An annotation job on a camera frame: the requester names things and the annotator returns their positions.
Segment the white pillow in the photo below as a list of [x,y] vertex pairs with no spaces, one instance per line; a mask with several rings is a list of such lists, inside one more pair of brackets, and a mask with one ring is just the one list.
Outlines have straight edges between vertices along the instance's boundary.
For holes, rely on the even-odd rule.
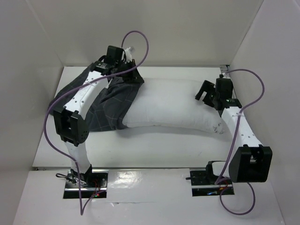
[[218,112],[195,99],[202,85],[203,81],[146,78],[122,124],[128,128],[186,128],[232,140]]

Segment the dark grey checked pillowcase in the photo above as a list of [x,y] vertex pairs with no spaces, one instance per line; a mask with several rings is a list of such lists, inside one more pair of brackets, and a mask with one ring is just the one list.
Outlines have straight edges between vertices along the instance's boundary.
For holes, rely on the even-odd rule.
[[[83,85],[88,77],[92,64],[84,69],[72,82],[62,88],[50,102],[48,109],[60,96]],[[104,87],[90,106],[85,121],[91,132],[121,130],[127,127],[122,123],[126,113],[135,100],[142,84],[124,83],[122,77],[111,78],[108,87]],[[73,98],[75,93],[69,94],[60,100],[53,109],[63,107]]]

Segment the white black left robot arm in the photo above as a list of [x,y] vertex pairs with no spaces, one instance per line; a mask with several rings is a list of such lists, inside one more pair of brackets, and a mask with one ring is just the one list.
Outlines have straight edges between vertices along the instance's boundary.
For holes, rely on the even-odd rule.
[[87,187],[95,176],[85,141],[90,132],[125,129],[122,123],[144,79],[132,58],[133,47],[108,46],[106,55],[89,65],[55,97],[50,114],[72,162],[72,178]]

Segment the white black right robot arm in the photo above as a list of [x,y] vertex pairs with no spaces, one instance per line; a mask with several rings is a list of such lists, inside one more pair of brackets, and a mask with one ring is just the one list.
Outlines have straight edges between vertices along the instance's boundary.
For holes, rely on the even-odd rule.
[[195,96],[214,108],[231,135],[232,144],[226,161],[210,161],[205,180],[220,184],[225,179],[233,183],[262,183],[268,178],[272,150],[264,146],[249,126],[240,101],[233,98],[233,83],[228,78],[218,78],[215,83],[205,80]]

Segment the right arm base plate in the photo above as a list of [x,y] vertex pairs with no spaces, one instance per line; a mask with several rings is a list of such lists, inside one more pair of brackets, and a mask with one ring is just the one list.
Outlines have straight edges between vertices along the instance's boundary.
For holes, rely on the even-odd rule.
[[190,170],[190,176],[186,178],[191,182],[192,196],[217,196],[223,192],[223,195],[234,195],[233,185],[225,180],[218,185],[210,182],[204,169]]

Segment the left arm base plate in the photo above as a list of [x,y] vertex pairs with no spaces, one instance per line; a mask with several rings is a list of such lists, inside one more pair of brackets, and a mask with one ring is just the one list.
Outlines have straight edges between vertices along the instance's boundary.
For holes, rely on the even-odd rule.
[[[63,199],[79,198],[79,181],[70,171],[62,176],[66,178]],[[93,169],[90,181],[80,181],[81,193],[83,199],[89,199],[92,195],[94,198],[107,197],[108,171]]]

